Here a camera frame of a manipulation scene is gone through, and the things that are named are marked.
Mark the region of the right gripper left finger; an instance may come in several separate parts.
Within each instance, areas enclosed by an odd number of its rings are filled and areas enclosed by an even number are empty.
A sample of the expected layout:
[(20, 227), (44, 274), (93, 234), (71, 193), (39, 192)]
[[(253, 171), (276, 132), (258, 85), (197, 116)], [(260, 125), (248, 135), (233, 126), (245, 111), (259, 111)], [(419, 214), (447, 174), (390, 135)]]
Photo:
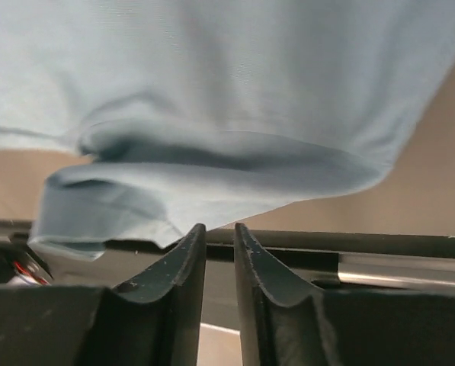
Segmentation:
[(195, 365), (206, 264), (195, 225), (166, 255), (104, 292), (79, 365)]

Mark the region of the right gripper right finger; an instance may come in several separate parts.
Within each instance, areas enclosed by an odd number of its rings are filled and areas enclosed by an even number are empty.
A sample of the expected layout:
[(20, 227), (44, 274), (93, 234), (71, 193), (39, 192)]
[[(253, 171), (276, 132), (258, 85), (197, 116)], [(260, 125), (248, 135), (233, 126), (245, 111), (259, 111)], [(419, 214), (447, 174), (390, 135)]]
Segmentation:
[(269, 253), (238, 223), (234, 265), (245, 365), (340, 365), (324, 294)]

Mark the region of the blue t shirt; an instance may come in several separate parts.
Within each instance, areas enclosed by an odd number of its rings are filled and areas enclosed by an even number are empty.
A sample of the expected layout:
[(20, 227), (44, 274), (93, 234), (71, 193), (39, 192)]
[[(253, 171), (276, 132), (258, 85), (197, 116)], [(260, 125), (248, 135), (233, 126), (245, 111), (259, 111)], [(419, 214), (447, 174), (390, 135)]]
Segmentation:
[(455, 1), (0, 1), (0, 150), (91, 157), (28, 244), (92, 261), (371, 188), (455, 65)]

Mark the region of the aluminium frame rail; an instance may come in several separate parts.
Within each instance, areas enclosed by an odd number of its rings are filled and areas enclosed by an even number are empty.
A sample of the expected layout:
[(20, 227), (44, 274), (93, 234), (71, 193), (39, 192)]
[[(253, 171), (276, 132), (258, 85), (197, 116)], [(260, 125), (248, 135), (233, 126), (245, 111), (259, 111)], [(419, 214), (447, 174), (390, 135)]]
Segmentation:
[(345, 253), (339, 255), (338, 279), (379, 287), (455, 289), (455, 259)]

